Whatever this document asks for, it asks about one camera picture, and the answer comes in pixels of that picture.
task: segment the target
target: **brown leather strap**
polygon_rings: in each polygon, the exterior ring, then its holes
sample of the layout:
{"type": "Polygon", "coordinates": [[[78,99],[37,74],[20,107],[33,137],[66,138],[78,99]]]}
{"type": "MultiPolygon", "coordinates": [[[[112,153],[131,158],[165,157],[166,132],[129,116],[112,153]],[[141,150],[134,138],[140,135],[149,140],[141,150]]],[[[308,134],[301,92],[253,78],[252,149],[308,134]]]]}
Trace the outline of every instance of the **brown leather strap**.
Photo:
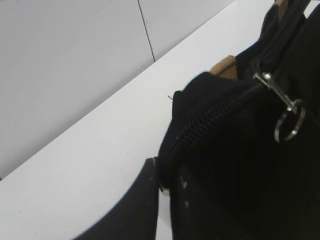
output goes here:
{"type": "Polygon", "coordinates": [[[209,71],[213,75],[217,75],[225,79],[238,79],[237,60],[234,56],[227,56],[209,71]]]}
{"type": "Polygon", "coordinates": [[[278,6],[278,22],[281,23],[284,15],[289,7],[289,0],[276,0],[275,5],[278,6]]]}

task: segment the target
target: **black zipper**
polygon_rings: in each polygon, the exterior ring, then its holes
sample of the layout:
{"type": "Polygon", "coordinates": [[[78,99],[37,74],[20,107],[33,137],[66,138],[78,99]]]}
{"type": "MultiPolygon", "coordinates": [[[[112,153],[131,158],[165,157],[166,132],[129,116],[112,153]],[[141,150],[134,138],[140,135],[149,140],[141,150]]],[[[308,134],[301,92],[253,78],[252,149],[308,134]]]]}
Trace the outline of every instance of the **black zipper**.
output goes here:
{"type": "Polygon", "coordinates": [[[167,148],[163,155],[159,155],[162,165],[160,167],[161,188],[170,187],[172,177],[179,167],[181,154],[197,146],[212,131],[219,130],[221,123],[232,113],[238,112],[249,100],[267,90],[267,87],[257,81],[250,88],[246,86],[245,90],[238,89],[237,94],[230,98],[213,102],[209,108],[202,110],[190,120],[176,135],[171,147],[167,148]]]}

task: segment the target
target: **metal key ring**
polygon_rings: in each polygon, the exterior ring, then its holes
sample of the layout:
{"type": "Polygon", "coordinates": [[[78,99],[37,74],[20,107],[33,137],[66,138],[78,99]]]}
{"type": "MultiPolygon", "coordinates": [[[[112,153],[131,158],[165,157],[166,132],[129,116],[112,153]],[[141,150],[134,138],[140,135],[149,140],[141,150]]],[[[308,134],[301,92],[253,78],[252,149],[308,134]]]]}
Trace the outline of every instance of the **metal key ring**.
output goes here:
{"type": "MultiPolygon", "coordinates": [[[[291,131],[291,133],[287,137],[285,137],[283,139],[283,141],[289,141],[289,140],[291,140],[293,137],[295,137],[298,134],[298,132],[299,132],[299,130],[300,130],[300,128],[301,128],[301,126],[302,126],[302,124],[304,122],[304,119],[306,117],[306,109],[302,106],[302,103],[303,103],[303,101],[301,99],[297,99],[297,100],[295,100],[293,102],[294,106],[296,106],[296,107],[301,105],[300,115],[299,115],[298,121],[297,121],[294,129],[291,131]]],[[[280,141],[280,129],[281,129],[282,125],[284,124],[288,114],[291,113],[291,112],[292,112],[292,109],[290,109],[288,107],[285,110],[285,112],[282,114],[282,116],[279,118],[278,122],[275,125],[274,139],[278,144],[281,142],[280,141]]]]}

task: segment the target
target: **bag handle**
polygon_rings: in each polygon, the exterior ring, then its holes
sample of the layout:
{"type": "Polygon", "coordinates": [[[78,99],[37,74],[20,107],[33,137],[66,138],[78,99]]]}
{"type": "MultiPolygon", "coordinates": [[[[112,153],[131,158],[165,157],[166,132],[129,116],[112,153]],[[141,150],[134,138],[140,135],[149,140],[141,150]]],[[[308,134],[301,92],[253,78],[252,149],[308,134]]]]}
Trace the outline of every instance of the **bag handle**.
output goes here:
{"type": "Polygon", "coordinates": [[[251,63],[254,73],[261,74],[262,69],[272,68],[272,66],[276,64],[277,59],[280,54],[282,54],[282,50],[293,36],[301,16],[303,16],[310,1],[311,0],[292,0],[288,3],[288,10],[285,11],[276,35],[261,54],[251,63]]]}

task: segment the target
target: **black bag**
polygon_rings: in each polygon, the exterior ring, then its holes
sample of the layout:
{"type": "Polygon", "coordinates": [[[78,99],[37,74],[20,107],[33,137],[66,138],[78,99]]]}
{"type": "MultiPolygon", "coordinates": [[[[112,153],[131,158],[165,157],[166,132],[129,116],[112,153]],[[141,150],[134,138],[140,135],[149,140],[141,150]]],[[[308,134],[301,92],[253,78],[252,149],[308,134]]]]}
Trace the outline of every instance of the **black bag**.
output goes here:
{"type": "Polygon", "coordinates": [[[78,240],[154,240],[159,187],[175,240],[320,239],[320,7],[306,19],[309,2],[277,0],[254,45],[174,94],[158,157],[78,240]]]}

